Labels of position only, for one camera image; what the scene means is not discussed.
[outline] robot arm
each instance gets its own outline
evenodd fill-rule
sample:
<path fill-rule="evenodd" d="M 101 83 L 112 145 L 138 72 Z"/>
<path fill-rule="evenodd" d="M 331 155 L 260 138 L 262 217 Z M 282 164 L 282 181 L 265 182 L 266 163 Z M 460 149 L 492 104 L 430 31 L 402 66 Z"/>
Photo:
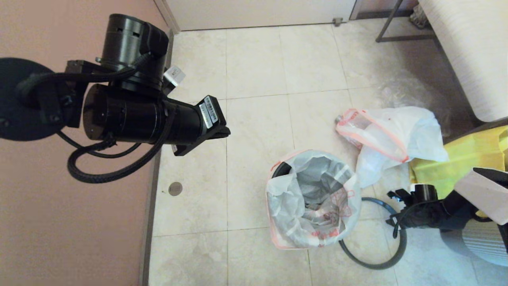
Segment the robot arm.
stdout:
<path fill-rule="evenodd" d="M 473 168 L 444 199 L 437 199 L 432 185 L 415 184 L 414 188 L 411 193 L 403 189 L 388 192 L 389 197 L 404 201 L 406 205 L 400 213 L 391 215 L 386 221 L 394 227 L 394 238 L 399 226 L 461 230 L 471 219 L 494 221 L 508 253 L 508 173 Z M 488 217 L 479 217 L 478 210 Z"/>
<path fill-rule="evenodd" d="M 172 144 L 183 156 L 203 141 L 230 133 L 216 98 L 190 105 L 167 97 L 174 88 L 164 73 L 167 35 L 148 22 L 112 14 L 103 54 L 96 61 L 68 61 L 64 73 L 24 59 L 0 59 L 0 137 L 29 141 L 57 134 L 77 148 L 69 157 L 71 175 L 87 183 L 118 180 L 145 165 L 162 147 Z M 91 82 L 94 84 L 85 92 Z M 65 126 L 83 125 L 88 138 L 100 143 L 83 147 L 61 132 Z M 115 155 L 98 151 L 117 141 L 135 143 Z M 76 167 L 84 154 L 117 158 L 139 144 L 153 147 L 138 161 L 116 172 L 92 175 Z"/>

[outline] pink wall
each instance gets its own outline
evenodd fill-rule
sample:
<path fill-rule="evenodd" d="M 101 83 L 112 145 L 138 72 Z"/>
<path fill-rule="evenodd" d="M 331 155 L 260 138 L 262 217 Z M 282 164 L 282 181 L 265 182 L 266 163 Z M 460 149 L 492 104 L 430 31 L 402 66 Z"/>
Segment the pink wall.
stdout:
<path fill-rule="evenodd" d="M 101 55 L 109 14 L 167 28 L 153 0 L 1 3 L 0 57 L 30 59 L 55 71 L 63 71 L 67 60 L 93 62 Z M 91 142 L 82 130 L 65 132 Z M 116 170 L 147 147 L 140 149 L 116 160 L 85 156 L 79 166 L 92 173 Z M 72 151 L 56 136 L 0 139 L 0 285 L 138 283 L 153 162 L 122 180 L 90 185 L 68 174 Z"/>

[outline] black cable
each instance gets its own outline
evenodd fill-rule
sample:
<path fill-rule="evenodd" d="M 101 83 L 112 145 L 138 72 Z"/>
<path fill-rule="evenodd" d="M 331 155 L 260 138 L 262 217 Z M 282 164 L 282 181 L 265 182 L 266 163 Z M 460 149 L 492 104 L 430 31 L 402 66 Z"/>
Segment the black cable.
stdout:
<path fill-rule="evenodd" d="M 114 172 L 107 173 L 107 174 L 96 175 L 96 174 L 88 174 L 88 173 L 81 171 L 76 166 L 76 161 L 78 160 L 78 158 L 81 157 L 82 155 L 88 153 L 89 151 L 103 150 L 105 148 L 111 147 L 112 144 L 114 145 L 115 141 L 110 138 L 107 138 L 106 140 L 104 140 L 100 143 L 86 146 L 83 148 L 79 148 L 79 149 L 75 150 L 70 155 L 70 157 L 67 161 L 67 169 L 69 170 L 69 173 L 71 174 L 71 176 L 81 182 L 92 183 L 92 184 L 101 184 L 101 183 L 107 183 L 107 182 L 111 182 L 111 181 L 115 181 L 115 180 L 124 178 L 124 177 L 134 173 L 135 171 L 139 170 L 139 168 L 141 168 L 146 163 L 148 163 L 157 154 L 157 152 L 161 149 L 162 145 L 166 141 L 166 138 L 168 137 L 168 135 L 171 131 L 171 125 L 173 124 L 173 120 L 175 119 L 176 112 L 175 112 L 175 107 L 173 107 L 171 105 L 168 106 L 168 109 L 169 109 L 168 110 L 169 115 L 165 120 L 164 129 L 162 131 L 162 134 L 157 139 L 157 141 L 155 142 L 153 147 L 150 148 L 150 150 L 148 150 L 148 152 L 145 155 L 143 155 L 143 157 L 139 158 L 136 162 L 134 162 L 134 163 L 130 164 L 129 166 L 124 167 L 118 171 L 114 171 Z"/>
<path fill-rule="evenodd" d="M 29 101 L 29 95 L 32 90 L 45 82 L 55 82 L 55 81 L 74 81 L 74 82 L 107 82 L 113 81 L 117 79 L 123 79 L 129 76 L 134 75 L 138 71 L 138 67 L 143 66 L 148 62 L 151 55 L 149 53 L 143 54 L 138 57 L 129 67 L 124 67 L 123 69 L 110 72 L 110 73 L 43 73 L 33 75 L 24 81 L 20 82 L 17 86 L 18 94 L 21 99 L 25 102 Z"/>
<path fill-rule="evenodd" d="M 82 145 L 80 145 L 76 141 L 72 140 L 70 137 L 68 137 L 67 135 L 65 135 L 65 133 L 63 133 L 61 131 L 57 132 L 56 135 L 60 136 L 60 138 L 62 138 L 65 142 L 69 143 L 70 145 L 74 146 L 77 149 L 83 148 Z M 104 154 L 104 153 L 99 153 L 99 152 L 95 152 L 95 151 L 89 151 L 88 154 L 96 156 L 96 157 L 100 157 L 100 158 L 115 159 L 115 158 L 120 158 L 120 157 L 123 157 L 127 154 L 132 153 L 132 151 L 137 149 L 140 145 L 141 145 L 141 143 L 136 143 L 136 144 L 132 145 L 129 149 L 127 149 L 123 152 L 117 153 L 117 154 Z"/>
<path fill-rule="evenodd" d="M 373 197 L 363 197 L 362 201 L 368 201 L 368 202 L 376 203 L 376 204 L 384 207 L 386 210 L 388 210 L 388 212 L 390 212 L 391 215 L 394 215 L 394 214 L 397 213 L 390 205 L 388 205 L 387 203 L 385 203 L 385 202 L 383 202 L 383 201 L 381 201 L 379 199 L 376 199 L 376 198 L 373 198 Z M 349 249 L 346 247 L 346 244 L 344 243 L 344 240 L 340 240 L 339 244 L 340 244 L 340 247 L 342 247 L 342 250 L 344 250 L 344 253 L 346 253 L 346 255 L 351 260 L 356 262 L 357 264 L 359 264 L 359 265 L 361 265 L 363 267 L 369 268 L 369 269 L 382 270 L 382 269 L 387 269 L 387 268 L 390 268 L 390 267 L 394 266 L 402 258 L 402 256 L 404 255 L 404 252 L 406 251 L 407 233 L 406 233 L 406 230 L 400 230 L 400 241 L 399 241 L 399 247 L 397 248 L 397 251 L 395 252 L 393 257 L 390 258 L 388 261 L 383 262 L 383 263 L 379 263 L 379 264 L 366 263 L 366 262 L 363 262 L 363 261 L 359 260 L 358 258 L 356 258 L 349 251 Z"/>

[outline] yellow cloth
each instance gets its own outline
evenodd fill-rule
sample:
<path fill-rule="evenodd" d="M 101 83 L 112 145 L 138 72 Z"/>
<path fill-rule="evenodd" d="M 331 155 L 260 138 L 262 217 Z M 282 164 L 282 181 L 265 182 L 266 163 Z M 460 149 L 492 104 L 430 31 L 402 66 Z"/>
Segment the yellow cloth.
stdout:
<path fill-rule="evenodd" d="M 411 161 L 411 182 L 431 184 L 438 198 L 445 198 L 455 183 L 473 167 L 506 170 L 508 165 L 508 126 L 480 131 L 444 146 L 450 160 L 434 162 L 422 159 Z"/>

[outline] white plastic bag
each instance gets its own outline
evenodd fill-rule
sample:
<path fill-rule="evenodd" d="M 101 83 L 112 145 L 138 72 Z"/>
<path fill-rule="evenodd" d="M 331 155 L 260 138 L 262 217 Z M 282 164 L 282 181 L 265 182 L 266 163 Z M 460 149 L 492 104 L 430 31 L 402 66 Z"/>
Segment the white plastic bag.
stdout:
<path fill-rule="evenodd" d="M 336 130 L 361 148 L 356 166 L 361 188 L 377 182 L 383 170 L 413 158 L 448 160 L 439 123 L 424 108 L 349 109 Z"/>
<path fill-rule="evenodd" d="M 285 162 L 287 175 L 271 178 Z M 279 249 L 323 247 L 347 236 L 360 215 L 353 170 L 315 150 L 290 155 L 272 167 L 266 196 L 272 241 Z"/>

